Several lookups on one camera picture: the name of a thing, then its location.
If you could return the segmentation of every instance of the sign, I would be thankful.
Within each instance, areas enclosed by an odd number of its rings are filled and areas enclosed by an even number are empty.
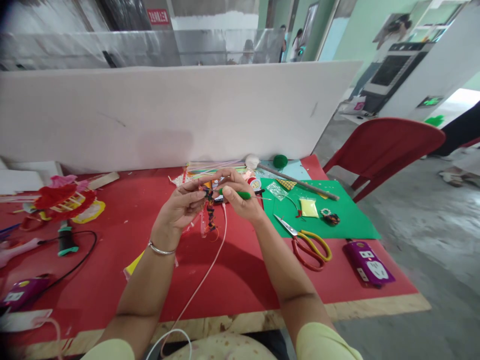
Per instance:
[[[169,15],[167,9],[147,9],[148,19],[152,25],[168,25]]]
[[[427,96],[420,104],[418,104],[417,108],[426,108],[438,105],[438,103],[440,103],[443,99],[444,96]]]

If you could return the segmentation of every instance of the black cable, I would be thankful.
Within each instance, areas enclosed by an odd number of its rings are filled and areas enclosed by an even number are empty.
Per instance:
[[[43,294],[45,294],[48,290],[50,290],[51,288],[53,288],[55,285],[57,285],[59,282],[61,282],[63,279],[65,279],[68,275],[70,275],[71,273],[73,273],[75,270],[77,270],[80,265],[82,265],[85,260],[87,260],[87,258],[90,256],[90,254],[92,253],[92,251],[94,250],[94,247],[95,245],[97,244],[97,233],[95,231],[91,231],[91,230],[84,230],[84,231],[76,231],[76,232],[72,232],[72,235],[75,235],[75,234],[82,234],[82,233],[90,233],[90,234],[93,234],[93,244],[91,245],[91,248],[90,250],[88,250],[88,252],[86,253],[86,255],[83,257],[82,260],[80,260],[80,262],[75,265],[75,267],[73,269],[71,269],[69,272],[67,272],[66,274],[64,274],[62,277],[58,278],[56,281],[52,282],[50,285],[48,285],[45,289],[43,289],[42,291],[40,291],[38,294],[36,294],[35,296],[32,296],[31,298],[27,299],[19,308],[18,310],[20,310],[21,308],[23,308],[26,304],[30,303],[32,300],[34,301],[37,301]],[[59,237],[56,237],[54,239],[50,239],[50,240],[45,240],[45,243],[47,242],[50,242],[50,241],[53,241],[53,240],[56,240],[56,239],[59,239]]]

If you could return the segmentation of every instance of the green felt sheet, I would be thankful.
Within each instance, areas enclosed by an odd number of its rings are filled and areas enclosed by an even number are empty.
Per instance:
[[[328,191],[340,197],[340,200],[335,201],[330,198],[324,199],[317,193],[308,190],[300,185],[288,191],[288,196],[295,202],[297,207],[301,209],[300,197],[316,199],[316,209],[318,211],[319,218],[317,217],[297,217],[298,212],[295,209],[294,204],[287,198],[282,201],[278,200],[267,190],[268,185],[272,182],[276,182],[274,179],[263,178],[261,180],[261,187],[265,189],[262,194],[264,198],[272,200],[263,200],[263,208],[266,214],[270,218],[271,222],[282,236],[282,238],[290,238],[290,233],[280,224],[275,218],[274,214],[283,217],[290,226],[295,230],[307,230],[315,233],[318,236],[325,239],[379,239],[380,234],[375,229],[372,222],[367,216],[357,207],[352,198],[346,193],[344,188],[338,181],[328,180],[304,180],[305,183],[313,185],[319,189]],[[324,208],[330,209],[332,214],[337,214],[340,218],[340,223],[336,226],[327,224],[323,220],[323,216],[320,211]]]

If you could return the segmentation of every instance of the table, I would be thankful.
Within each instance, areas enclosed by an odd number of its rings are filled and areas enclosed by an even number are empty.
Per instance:
[[[301,164],[312,179],[328,179],[316,156],[302,159]],[[51,317],[60,324],[65,356],[91,349],[115,314],[126,284],[123,268],[145,249],[151,225],[174,190],[168,176],[173,179],[181,171],[180,168],[163,168],[121,172],[119,180],[97,193],[99,200],[106,203],[104,213],[90,223],[74,225],[74,231],[93,230],[98,234],[96,248],[74,274],[48,291],[33,306],[33,309],[53,309]],[[19,204],[0,204],[0,229],[21,221],[25,214],[10,214],[19,208]],[[178,324],[191,339],[223,331],[247,333],[285,326],[253,228],[236,216],[230,205],[226,209],[228,229],[223,249]],[[215,216],[221,238],[225,221],[220,206],[215,208]],[[41,230],[31,233],[17,231],[12,236],[23,240],[33,237],[51,239],[57,236],[58,228],[58,223],[49,223]],[[285,241],[291,247],[291,239]],[[365,288],[359,282],[342,252],[346,244],[344,239],[326,241],[333,259],[322,272],[307,269],[306,272],[334,322],[431,309],[379,241],[367,240],[397,279],[380,290]],[[17,281],[44,273],[57,278],[65,274],[87,253],[92,239],[89,235],[82,235],[76,242],[79,252],[66,257],[59,258],[57,245],[48,244],[13,258],[0,269],[3,278],[1,296],[5,296]],[[170,329],[212,263],[218,246],[220,239],[210,242],[209,237],[200,237],[198,225],[183,236],[176,253],[179,267],[173,272],[152,341]],[[55,330],[49,324],[41,330],[12,335],[9,340],[29,359],[52,358],[57,351]],[[170,340],[183,339],[173,333]]]

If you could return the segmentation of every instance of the silver bangle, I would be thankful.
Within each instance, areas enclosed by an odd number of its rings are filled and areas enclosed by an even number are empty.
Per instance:
[[[163,250],[160,250],[158,248],[155,247],[154,243],[152,242],[152,240],[148,240],[148,246],[154,251],[156,252],[157,254],[160,254],[160,255],[172,255],[175,253],[175,250],[172,250],[172,251],[163,251]]]

